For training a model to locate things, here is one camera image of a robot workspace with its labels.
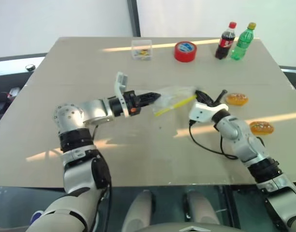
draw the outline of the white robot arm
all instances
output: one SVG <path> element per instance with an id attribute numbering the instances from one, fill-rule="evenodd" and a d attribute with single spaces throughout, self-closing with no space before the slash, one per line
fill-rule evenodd
<path id="1" fill-rule="evenodd" d="M 158 93 L 136 96 L 134 91 L 125 92 L 126 84 L 127 76 L 119 72 L 115 97 L 57 107 L 54 120 L 59 127 L 63 151 L 66 195 L 54 201 L 28 228 L 28 232 L 92 231 L 98 203 L 110 188 L 111 177 L 105 159 L 93 143 L 88 126 L 111 121 L 121 114 L 125 117 L 137 115 L 141 107 L 160 97 Z"/>
<path id="2" fill-rule="evenodd" d="M 251 133 L 249 125 L 228 112 L 220 104 L 224 90 L 216 101 L 196 91 L 197 102 L 190 111 L 190 126 L 194 122 L 213 122 L 216 130 L 232 147 L 233 155 L 248 168 L 259 190 L 265 195 L 266 208 L 277 227 L 296 232 L 296 186 L 278 167 L 267 149 Z"/>

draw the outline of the sprite bottle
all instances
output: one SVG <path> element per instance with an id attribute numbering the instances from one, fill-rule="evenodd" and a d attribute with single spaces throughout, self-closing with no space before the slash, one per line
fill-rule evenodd
<path id="1" fill-rule="evenodd" d="M 235 60 L 242 59 L 247 51 L 247 48 L 249 47 L 251 41 L 253 40 L 253 30 L 255 29 L 256 24 L 250 23 L 247 27 L 247 30 L 245 30 L 241 35 L 239 36 L 238 42 L 236 44 L 236 47 L 232 51 L 231 58 Z"/>

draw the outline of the wire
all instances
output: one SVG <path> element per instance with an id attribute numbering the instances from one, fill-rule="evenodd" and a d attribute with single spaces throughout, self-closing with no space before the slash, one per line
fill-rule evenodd
<path id="1" fill-rule="evenodd" d="M 189 134 L 190 134 L 190 136 L 191 136 L 193 142 L 195 142 L 195 144 L 197 144 L 198 146 L 200 146 L 201 148 L 203 148 L 203 149 L 205 149 L 205 150 L 207 150 L 207 151 L 210 151 L 210 152 L 213 152 L 213 153 L 216 153 L 216 154 L 219 154 L 219 155 L 224 155 L 225 157 L 227 157 L 227 158 L 230 159 L 230 160 L 237 160 L 237 159 L 238 159 L 237 156 L 229 155 L 229 154 L 225 154 L 225 152 L 224 152 L 224 150 L 223 150 L 223 146 L 222 146 L 222 142 L 223 142 L 223 137 L 222 137 L 222 135 L 220 136 L 220 150 L 221 150 L 221 152 L 214 151 L 214 150 L 211 150 L 211 149 L 209 149 L 209 148 L 207 148 L 207 147 L 205 147 L 205 146 L 199 144 L 199 143 L 194 139 L 194 137 L 193 137 L 193 135 L 192 135 L 192 132 L 191 132 L 191 126 L 192 126 L 192 125 L 189 125 Z M 262 138 L 257 137 L 257 139 L 260 140 L 260 142 L 262 143 L 263 146 L 265 146 L 264 141 L 263 141 Z"/>
<path id="2" fill-rule="evenodd" d="M 92 141 L 94 141 L 94 137 L 95 137 L 95 134 L 96 134 L 96 131 L 97 131 L 98 127 L 99 127 L 99 125 L 96 125 L 94 130 L 93 130 Z"/>
<path id="3" fill-rule="evenodd" d="M 111 185 L 111 182 L 109 183 L 108 187 L 108 204 L 107 204 L 107 214 L 106 214 L 106 220 L 105 220 L 105 225 L 104 225 L 104 232 L 107 232 L 108 230 L 108 224 L 109 224 L 109 216 L 110 216 L 110 211 L 111 211 L 111 205 L 112 205 L 112 195 L 113 195 L 113 188 Z"/>
<path id="4" fill-rule="evenodd" d="M 257 139 L 261 141 L 261 143 L 262 143 L 262 145 L 263 145 L 263 146 L 265 146 L 265 144 L 264 144 L 264 141 L 263 141 L 263 139 L 262 139 L 262 138 L 260 138 L 260 137 L 257 137 Z"/>
<path id="5" fill-rule="evenodd" d="M 223 146 L 222 146 L 222 142 L 223 142 L 223 137 L 222 137 L 222 135 L 220 134 L 220 150 L 221 150 L 221 153 L 224 154 Z"/>
<path id="6" fill-rule="evenodd" d="M 224 152 L 214 151 L 214 150 L 211 150 L 211 149 L 209 149 L 209 148 L 207 148 L 207 147 L 205 147 L 205 146 L 199 144 L 199 143 L 194 139 L 194 137 L 193 137 L 193 135 L 192 135 L 192 132 L 191 132 L 191 125 L 189 125 L 189 134 L 190 134 L 190 136 L 191 136 L 193 142 L 195 142 L 195 144 L 197 144 L 197 145 L 200 146 L 201 148 L 203 148 L 203 149 L 205 149 L 205 150 L 207 150 L 207 151 L 213 152 L 213 153 L 215 153 L 215 154 L 223 155 L 223 156 L 227 157 L 227 158 L 230 159 L 230 160 L 237 160 L 237 159 L 238 159 L 237 156 L 229 155 L 229 154 L 225 154 Z"/>
<path id="7" fill-rule="evenodd" d="M 98 126 L 99 125 L 96 125 L 95 126 L 94 131 L 93 131 L 92 138 L 94 138 Z M 104 159 L 104 156 L 101 153 L 99 153 L 99 155 L 106 162 L 106 160 Z M 106 213 L 106 219 L 105 219 L 105 224 L 104 224 L 104 230 L 103 230 L 103 232 L 107 232 L 107 230 L 108 230 L 111 205 L 112 205 L 112 201 L 113 201 L 113 187 L 112 187 L 112 184 L 111 184 L 111 177 L 110 177 L 109 184 L 108 184 L 108 187 L 107 187 L 106 191 L 108 192 L 108 203 L 107 203 L 107 213 Z"/>

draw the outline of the white wall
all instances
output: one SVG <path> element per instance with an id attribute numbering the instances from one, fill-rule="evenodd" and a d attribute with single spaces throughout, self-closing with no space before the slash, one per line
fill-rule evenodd
<path id="1" fill-rule="evenodd" d="M 141 36 L 237 36 L 249 22 L 279 65 L 296 67 L 296 0 L 137 0 Z"/>
<path id="2" fill-rule="evenodd" d="M 0 0 L 0 57 L 48 52 L 62 36 L 132 36 L 126 0 Z"/>

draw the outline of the clear plastic container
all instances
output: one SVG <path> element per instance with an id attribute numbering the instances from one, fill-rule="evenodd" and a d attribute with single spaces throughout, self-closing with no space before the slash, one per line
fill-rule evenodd
<path id="1" fill-rule="evenodd" d="M 132 40 L 132 57 L 136 60 L 151 60 L 152 41 Z"/>

